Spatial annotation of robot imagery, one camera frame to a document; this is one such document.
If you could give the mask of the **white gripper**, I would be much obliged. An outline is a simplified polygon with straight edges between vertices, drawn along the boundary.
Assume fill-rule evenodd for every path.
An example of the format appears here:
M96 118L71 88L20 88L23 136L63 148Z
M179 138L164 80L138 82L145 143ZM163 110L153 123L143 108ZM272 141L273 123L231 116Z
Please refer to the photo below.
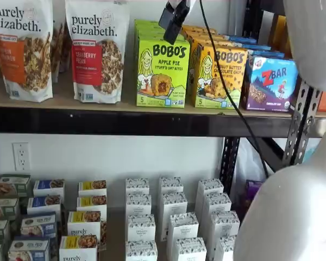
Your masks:
M168 0L159 20L159 26L165 30L163 38L166 42L175 43L195 3L196 0Z

